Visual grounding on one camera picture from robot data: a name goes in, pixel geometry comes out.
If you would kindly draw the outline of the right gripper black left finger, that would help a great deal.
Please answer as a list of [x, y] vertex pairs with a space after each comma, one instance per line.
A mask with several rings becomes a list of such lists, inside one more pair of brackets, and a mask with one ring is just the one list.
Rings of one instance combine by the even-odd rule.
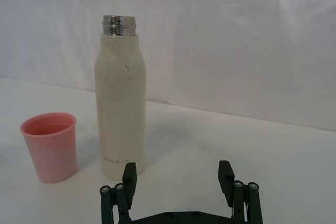
[[119, 223], [132, 223], [129, 210], [137, 184], [136, 171], [136, 163], [127, 163], [121, 183], [113, 188], [107, 185], [100, 188], [101, 223], [114, 223], [113, 206], [118, 207]]

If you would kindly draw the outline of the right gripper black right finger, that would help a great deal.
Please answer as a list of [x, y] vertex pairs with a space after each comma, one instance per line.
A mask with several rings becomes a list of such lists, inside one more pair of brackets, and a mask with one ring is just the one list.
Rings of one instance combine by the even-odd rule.
[[225, 223], [260, 223], [259, 186], [254, 182], [245, 185], [235, 179], [235, 174], [228, 161], [220, 161], [218, 181], [225, 195], [232, 216]]

